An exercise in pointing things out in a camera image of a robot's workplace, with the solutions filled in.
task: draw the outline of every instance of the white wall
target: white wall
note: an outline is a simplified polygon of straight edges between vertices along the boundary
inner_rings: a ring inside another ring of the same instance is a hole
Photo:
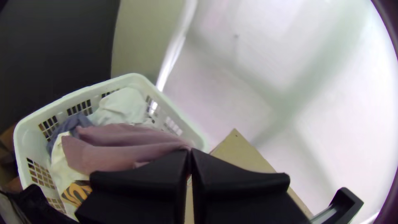
[[[314,214],[377,213],[396,167],[398,62],[370,1],[201,0],[164,92],[211,147],[237,128]]]
[[[183,0],[121,0],[112,77],[140,73],[156,82]]]

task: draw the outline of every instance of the clothing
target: clothing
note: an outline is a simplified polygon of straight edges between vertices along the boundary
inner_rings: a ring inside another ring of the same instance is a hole
[[[86,175],[94,171],[136,168],[188,144],[172,134],[127,124],[80,128],[81,138],[62,137],[68,166]]]
[[[79,139],[93,146],[140,146],[175,141],[188,145],[172,133],[128,124],[109,124],[87,128],[78,126],[76,132]]]
[[[50,142],[47,144],[47,152],[51,155],[51,151],[53,150],[54,142],[57,139],[57,136],[66,131],[70,131],[72,136],[77,137],[75,128],[76,126],[81,127],[89,127],[93,124],[91,121],[82,113],[74,114],[66,119],[60,126],[55,128],[53,134],[50,137]]]
[[[141,124],[147,120],[147,107],[138,90],[123,88],[101,99],[98,109],[89,119],[96,126],[116,123]]]
[[[91,192],[92,189],[88,180],[77,180],[63,191],[61,199],[66,203],[79,207]]]
[[[57,186],[60,198],[62,198],[62,193],[70,186],[71,183],[76,180],[89,180],[87,175],[81,174],[68,166],[61,141],[63,136],[70,136],[70,133],[64,132],[58,135],[51,153],[51,163],[47,164],[53,182]],[[76,206],[68,205],[66,203],[64,203],[64,206],[68,216],[76,220],[76,217],[74,216]]]

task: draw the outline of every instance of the laundry basket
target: laundry basket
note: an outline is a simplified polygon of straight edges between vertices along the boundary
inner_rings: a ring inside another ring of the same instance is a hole
[[[132,73],[70,93],[18,123],[14,131],[14,146],[22,187],[31,184],[40,186],[50,205],[66,213],[46,167],[50,159],[46,145],[52,132],[69,116],[79,112],[90,115],[98,108],[102,98],[132,85],[146,97],[147,116],[156,128],[180,136],[197,149],[209,151],[203,135],[178,112],[169,99],[144,76]]]

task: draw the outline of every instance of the black plastic part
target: black plastic part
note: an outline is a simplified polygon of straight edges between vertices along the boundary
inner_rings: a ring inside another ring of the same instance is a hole
[[[82,224],[183,224],[188,154],[176,151],[133,170],[94,172],[93,192],[76,217]]]
[[[364,202],[349,189],[340,188],[333,197],[330,205],[336,208],[336,213],[324,224],[347,224],[361,209]]]
[[[0,133],[70,92],[110,79],[118,10],[119,0],[5,4],[0,12]]]
[[[285,173],[255,173],[192,150],[195,224],[308,223],[289,184]]]
[[[75,220],[58,212],[50,206],[46,197],[37,185],[30,185],[12,197],[19,209],[31,224],[78,224]]]

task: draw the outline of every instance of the cardboard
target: cardboard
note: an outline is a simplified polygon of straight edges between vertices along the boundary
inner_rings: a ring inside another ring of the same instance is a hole
[[[250,145],[236,129],[232,130],[224,141],[222,141],[210,154],[246,170],[262,173],[276,173],[271,164],[269,164],[257,149]],[[308,218],[311,218],[313,215],[297,194],[290,187],[287,192],[303,213]],[[187,186],[186,199],[185,224],[194,224],[192,186]]]

